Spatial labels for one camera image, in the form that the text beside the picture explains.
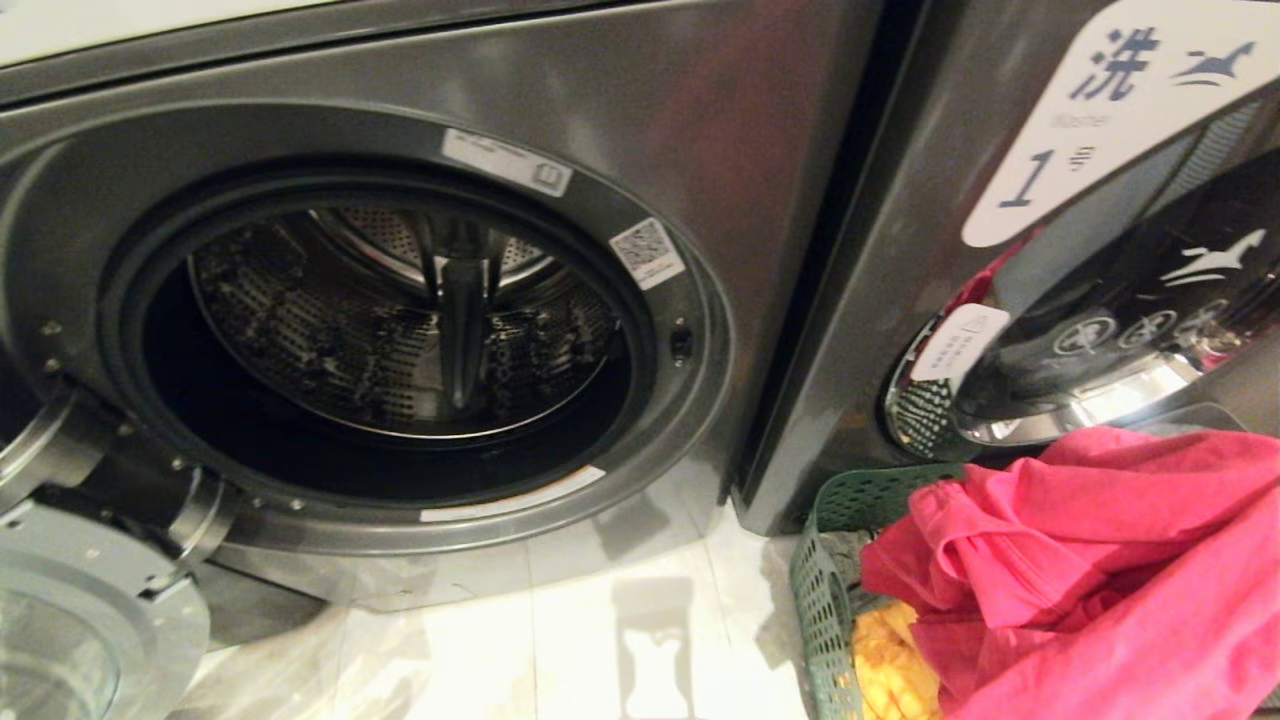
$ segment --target washing machine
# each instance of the washing machine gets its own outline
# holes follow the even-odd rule
[[[23,719],[163,715],[228,582],[389,611],[696,538],[879,13],[3,8]]]
[[[1280,433],[1280,6],[918,14],[735,502],[1098,424]]]

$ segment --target number 1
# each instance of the number 1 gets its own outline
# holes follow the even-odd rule
[[[1036,182],[1036,178],[1039,177],[1041,172],[1044,169],[1044,165],[1048,165],[1048,159],[1052,158],[1052,156],[1053,156],[1053,151],[1052,150],[1046,150],[1046,151],[1043,151],[1043,152],[1041,152],[1038,155],[1032,155],[1032,161],[1036,163],[1036,169],[1032,170],[1030,177],[1027,178],[1027,182],[1023,184],[1023,188],[1018,191],[1018,195],[1014,196],[1012,200],[1005,200],[1005,201],[1002,201],[1000,204],[1000,206],[1001,208],[1025,208],[1027,205],[1030,205],[1032,201],[1027,200],[1027,191],[1032,188],[1032,184]]]

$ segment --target pink fabric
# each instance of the pink fabric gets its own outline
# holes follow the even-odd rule
[[[1280,682],[1280,442],[1078,430],[863,551],[952,719],[1247,717]]]

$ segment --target plastic basket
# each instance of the plastic basket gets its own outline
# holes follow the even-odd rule
[[[863,720],[863,697],[854,674],[851,578],[842,578],[818,541],[820,533],[878,530],[906,515],[913,491],[963,478],[959,462],[887,470],[855,470],[827,480],[791,559],[791,589],[804,637],[809,691],[819,720]]]

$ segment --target white tile floor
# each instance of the white tile floor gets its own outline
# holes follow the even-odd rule
[[[603,574],[210,653],[169,720],[801,720],[794,538],[708,536]]]

